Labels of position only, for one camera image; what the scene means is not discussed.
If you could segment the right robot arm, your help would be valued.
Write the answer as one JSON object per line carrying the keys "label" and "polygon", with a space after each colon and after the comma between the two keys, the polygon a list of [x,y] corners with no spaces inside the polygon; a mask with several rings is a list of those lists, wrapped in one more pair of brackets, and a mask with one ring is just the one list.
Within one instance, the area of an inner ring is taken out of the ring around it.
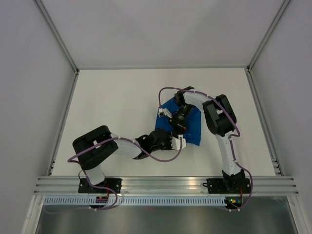
{"label": "right robot arm", "polygon": [[237,119],[226,95],[211,97],[189,86],[175,88],[174,103],[178,110],[169,117],[169,124],[176,135],[189,130],[186,118],[194,108],[203,114],[208,130],[216,137],[222,158],[222,181],[213,188],[214,192],[251,194],[253,178],[251,173],[241,166],[236,156],[234,138],[240,137],[236,125]]}

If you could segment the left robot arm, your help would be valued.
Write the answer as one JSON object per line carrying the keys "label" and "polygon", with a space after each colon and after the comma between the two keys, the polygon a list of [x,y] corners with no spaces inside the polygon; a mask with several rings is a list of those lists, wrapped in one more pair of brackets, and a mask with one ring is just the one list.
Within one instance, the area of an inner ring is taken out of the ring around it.
{"label": "left robot arm", "polygon": [[101,163],[109,156],[116,154],[142,160],[152,152],[171,150],[172,140],[172,133],[161,128],[134,140],[122,140],[108,126],[102,125],[76,138],[72,146],[81,169],[90,181],[89,187],[95,193],[102,193],[106,189],[106,180]]}

